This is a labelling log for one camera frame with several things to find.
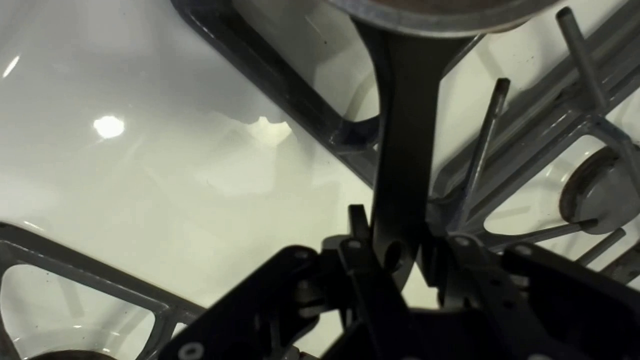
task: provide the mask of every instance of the circular fixture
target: circular fixture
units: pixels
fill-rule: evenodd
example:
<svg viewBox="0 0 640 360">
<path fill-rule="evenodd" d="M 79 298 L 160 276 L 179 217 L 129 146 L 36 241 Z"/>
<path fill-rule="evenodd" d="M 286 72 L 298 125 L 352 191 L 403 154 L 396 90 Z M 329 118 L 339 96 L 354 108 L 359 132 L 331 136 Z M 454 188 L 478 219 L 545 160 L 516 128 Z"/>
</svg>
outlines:
<svg viewBox="0 0 640 360">
<path fill-rule="evenodd" d="M 349 17 L 403 35 L 462 39 L 513 28 L 558 0 L 327 0 Z"/>
<path fill-rule="evenodd" d="M 592 154 L 565 182 L 559 215 L 565 222 L 587 222 L 590 234 L 607 234 L 628 224 L 640 212 L 640 197 L 609 149 Z"/>
</svg>

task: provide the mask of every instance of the bolt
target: bolt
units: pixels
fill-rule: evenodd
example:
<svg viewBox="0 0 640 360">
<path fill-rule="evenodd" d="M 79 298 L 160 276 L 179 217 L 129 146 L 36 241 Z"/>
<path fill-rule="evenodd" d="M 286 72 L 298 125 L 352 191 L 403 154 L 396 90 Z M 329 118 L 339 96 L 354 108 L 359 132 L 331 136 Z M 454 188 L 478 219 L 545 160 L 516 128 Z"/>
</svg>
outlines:
<svg viewBox="0 0 640 360">
<path fill-rule="evenodd" d="M 516 247 L 516 253 L 522 255 L 522 256 L 531 256 L 533 255 L 533 250 L 527 249 L 527 247 Z"/>
<path fill-rule="evenodd" d="M 202 360 L 203 347 L 199 343 L 187 343 L 178 350 L 179 360 Z"/>
</svg>

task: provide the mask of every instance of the metal rod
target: metal rod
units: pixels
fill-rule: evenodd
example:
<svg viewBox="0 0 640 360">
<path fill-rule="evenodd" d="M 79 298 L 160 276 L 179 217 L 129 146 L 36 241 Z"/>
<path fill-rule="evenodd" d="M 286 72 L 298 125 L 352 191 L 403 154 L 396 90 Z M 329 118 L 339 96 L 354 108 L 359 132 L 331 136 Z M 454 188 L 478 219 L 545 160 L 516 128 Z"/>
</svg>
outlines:
<svg viewBox="0 0 640 360">
<path fill-rule="evenodd" d="M 463 185 L 463 194 L 462 194 L 462 200 L 460 200 L 460 206 L 457 206 L 457 215 L 454 217 L 452 227 L 449 227 L 452 231 L 457 231 L 460 227 L 463 227 L 463 222 L 467 220 L 467 215 L 471 210 L 474 194 L 476 194 L 476 188 L 479 185 L 479 178 L 482 178 L 482 173 L 484 173 L 484 166 L 486 166 L 486 158 L 488 158 L 488 150 L 489 150 L 489 144 L 492 144 L 493 135 L 495 135 L 495 125 L 498 125 L 498 121 L 499 121 L 499 116 L 504 113 L 508 88 L 510 88 L 510 81 L 508 78 L 499 78 L 495 82 L 492 100 L 489 100 L 488 111 L 486 111 L 486 118 L 484 118 L 482 128 L 479 128 L 479 139 L 478 139 L 478 144 L 476 144 L 476 152 L 474 152 L 474 158 L 471 158 L 467 175 L 466 175 L 466 185 Z"/>
<path fill-rule="evenodd" d="M 492 250 L 504 250 L 506 247 L 513 247 L 513 245 L 537 245 L 537 243 L 554 241 L 559 236 L 576 234 L 576 233 L 581 233 L 581 228 L 592 224 L 593 220 L 585 220 L 585 222 L 561 224 L 556 228 L 545 228 L 545 231 L 519 234 L 519 236 L 484 234 L 482 243 Z"/>
<path fill-rule="evenodd" d="M 558 13 L 558 25 L 564 35 L 565 47 L 572 55 L 572 61 L 590 93 L 593 98 L 598 111 L 607 106 L 607 98 L 602 88 L 602 81 L 598 77 L 596 64 L 585 48 L 579 25 L 570 9 L 561 9 Z"/>
<path fill-rule="evenodd" d="M 581 266 L 592 264 L 596 258 L 599 258 L 605 250 L 609 250 L 616 243 L 620 243 L 626 236 L 621 228 L 607 234 L 603 241 L 599 241 L 593 249 L 584 253 L 576 262 Z"/>
</svg>

